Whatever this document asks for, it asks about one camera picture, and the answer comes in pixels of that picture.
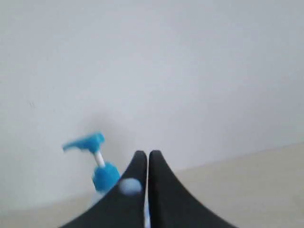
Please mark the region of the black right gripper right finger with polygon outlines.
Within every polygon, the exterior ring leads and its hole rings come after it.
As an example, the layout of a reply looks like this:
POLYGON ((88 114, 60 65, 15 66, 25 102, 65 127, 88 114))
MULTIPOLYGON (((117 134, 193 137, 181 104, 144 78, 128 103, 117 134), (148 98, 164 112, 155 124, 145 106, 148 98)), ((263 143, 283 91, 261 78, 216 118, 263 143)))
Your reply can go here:
POLYGON ((157 150, 149 154, 148 201, 152 228, 229 227, 187 191, 157 150))

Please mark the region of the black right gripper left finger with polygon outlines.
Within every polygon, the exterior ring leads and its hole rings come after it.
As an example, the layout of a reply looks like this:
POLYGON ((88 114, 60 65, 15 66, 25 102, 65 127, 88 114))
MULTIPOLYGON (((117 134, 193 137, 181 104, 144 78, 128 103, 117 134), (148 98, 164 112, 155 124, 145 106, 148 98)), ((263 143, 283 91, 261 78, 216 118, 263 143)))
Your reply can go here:
POLYGON ((147 156, 136 151, 118 183, 63 228, 143 228, 147 156))

